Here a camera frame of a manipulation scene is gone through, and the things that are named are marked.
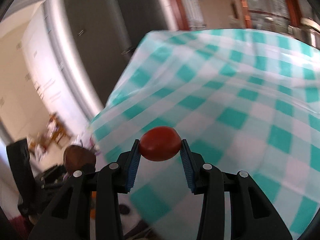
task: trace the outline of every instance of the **wooden door frame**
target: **wooden door frame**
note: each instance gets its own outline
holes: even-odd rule
[[[293,27],[299,27],[302,14],[301,14],[298,0],[285,0],[285,2],[288,7],[291,25]]]
[[[176,18],[178,29],[181,31],[189,31],[187,14],[184,9],[182,0],[170,0],[173,15]]]
[[[244,25],[246,29],[252,29],[252,21],[248,11],[248,3],[246,0],[240,0],[242,12],[244,16]]]

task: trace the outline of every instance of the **checkered tablecloth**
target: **checkered tablecloth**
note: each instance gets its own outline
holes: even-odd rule
[[[318,50],[277,33],[151,32],[92,121],[97,168],[149,129],[174,127],[206,162],[248,171],[296,239],[320,206],[319,69]],[[178,155],[142,158],[130,199],[163,239],[196,239],[202,196]]]

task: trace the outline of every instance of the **white cabinet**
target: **white cabinet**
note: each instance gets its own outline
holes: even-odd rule
[[[32,17],[22,38],[22,49],[31,78],[49,112],[57,112],[73,134],[88,120],[75,100],[53,52],[44,20],[43,5]]]

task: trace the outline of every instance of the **metal screw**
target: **metal screw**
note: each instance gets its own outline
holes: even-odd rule
[[[202,165],[202,168],[204,168],[205,170],[211,170],[212,169],[212,165],[210,163],[205,163]]]
[[[110,163],[109,165],[109,168],[112,169],[112,170],[115,170],[119,167],[119,164],[118,163]]]
[[[82,171],[75,171],[73,173],[73,176],[76,177],[76,178],[80,177],[81,175],[82,175]]]
[[[246,177],[249,176],[249,174],[248,174],[246,171],[240,171],[240,172],[239,172],[239,175],[240,175],[241,177],[243,177],[243,178],[246,178]]]

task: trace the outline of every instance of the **red tomato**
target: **red tomato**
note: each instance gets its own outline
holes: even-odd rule
[[[139,142],[139,152],[154,162],[169,160],[181,149],[181,138],[175,129],[158,126],[146,132]]]

